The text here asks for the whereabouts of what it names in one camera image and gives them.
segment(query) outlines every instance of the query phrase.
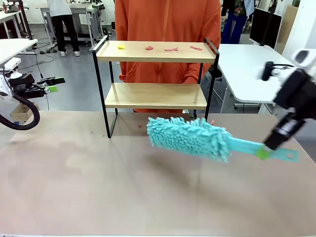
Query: person standing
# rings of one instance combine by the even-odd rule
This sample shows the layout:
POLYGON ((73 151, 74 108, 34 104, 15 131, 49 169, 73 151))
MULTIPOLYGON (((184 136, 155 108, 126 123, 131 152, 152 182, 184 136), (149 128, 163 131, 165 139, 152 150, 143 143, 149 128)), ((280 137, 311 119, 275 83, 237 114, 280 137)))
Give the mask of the person standing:
POLYGON ((67 55, 65 49, 65 38, 64 38, 64 27, 63 22, 66 26, 67 32, 70 36, 71 44, 73 46, 73 52, 76 57, 80 56, 79 43, 75 25, 73 21, 73 15, 70 7, 67 4, 67 0, 47 0, 48 7, 50 10, 50 16, 52 24, 55 28, 55 36, 57 39, 58 50, 60 56, 65 57, 67 55))
POLYGON ((247 17, 254 12, 254 0, 224 0, 222 16, 228 19, 224 28, 221 43, 239 44, 242 29, 246 24, 247 17))

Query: pink object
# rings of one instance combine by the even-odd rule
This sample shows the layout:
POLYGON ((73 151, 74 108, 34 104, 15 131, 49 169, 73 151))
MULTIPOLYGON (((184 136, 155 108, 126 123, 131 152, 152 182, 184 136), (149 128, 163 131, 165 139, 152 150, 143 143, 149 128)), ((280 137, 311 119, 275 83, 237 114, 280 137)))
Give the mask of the pink object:
POLYGON ((145 49, 146 49, 146 50, 148 50, 148 51, 150 51, 150 50, 153 50, 153 49, 154 49, 154 47, 152 47, 152 46, 148 46, 148 47, 146 47, 145 49))
POLYGON ((198 50, 198 51, 201 51, 201 50, 202 50, 201 48, 197 48, 197 47, 194 47, 194 46, 190 46, 190 48, 196 49, 196 50, 198 50))
POLYGON ((166 52, 171 52, 171 51, 178 51, 179 47, 172 48, 172 49, 164 49, 166 52))

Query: beige tabletop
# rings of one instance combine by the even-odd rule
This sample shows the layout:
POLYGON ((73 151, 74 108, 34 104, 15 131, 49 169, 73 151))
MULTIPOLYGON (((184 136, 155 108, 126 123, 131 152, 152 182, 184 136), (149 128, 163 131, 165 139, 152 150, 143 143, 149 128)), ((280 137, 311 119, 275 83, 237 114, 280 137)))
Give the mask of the beige tabletop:
MULTIPOLYGON (((0 151, 0 233, 26 235, 308 236, 316 167, 233 153, 228 164, 152 147, 149 114, 41 112, 0 151)), ((260 142, 273 116, 211 115, 260 142)))

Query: shelf board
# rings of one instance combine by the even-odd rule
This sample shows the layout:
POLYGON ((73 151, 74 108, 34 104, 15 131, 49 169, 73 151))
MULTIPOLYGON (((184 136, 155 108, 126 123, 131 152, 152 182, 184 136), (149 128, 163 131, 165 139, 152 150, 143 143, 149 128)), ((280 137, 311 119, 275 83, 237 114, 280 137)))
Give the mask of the shelf board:
POLYGON ((158 41, 107 41, 97 53, 101 61, 122 62, 174 62, 174 63, 214 63, 215 55, 206 43, 158 42, 158 41), (199 47, 202 51, 190 48, 199 47), (179 47, 178 51, 164 49, 179 47))
POLYGON ((205 110, 206 100, 199 84, 112 83, 105 106, 205 110))

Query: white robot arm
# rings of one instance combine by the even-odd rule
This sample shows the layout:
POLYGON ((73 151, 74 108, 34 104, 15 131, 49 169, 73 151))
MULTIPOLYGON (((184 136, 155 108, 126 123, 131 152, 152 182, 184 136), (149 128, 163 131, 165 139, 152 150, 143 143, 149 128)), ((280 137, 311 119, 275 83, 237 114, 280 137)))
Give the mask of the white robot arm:
POLYGON ((17 71, 21 63, 19 58, 12 58, 0 72, 0 99, 16 99, 28 106, 33 112, 34 120, 27 125, 16 125, 0 114, 0 123, 15 130, 29 130, 35 127, 40 121, 40 113, 36 106, 29 101, 30 98, 43 97, 50 92, 58 91, 56 84, 65 83, 64 78, 46 78, 35 82, 29 73, 22 74, 17 71))
POLYGON ((288 110, 264 144, 275 150, 303 127, 306 119, 316 119, 316 49, 297 50, 295 66, 267 62, 261 79, 277 77, 282 87, 273 102, 288 110))

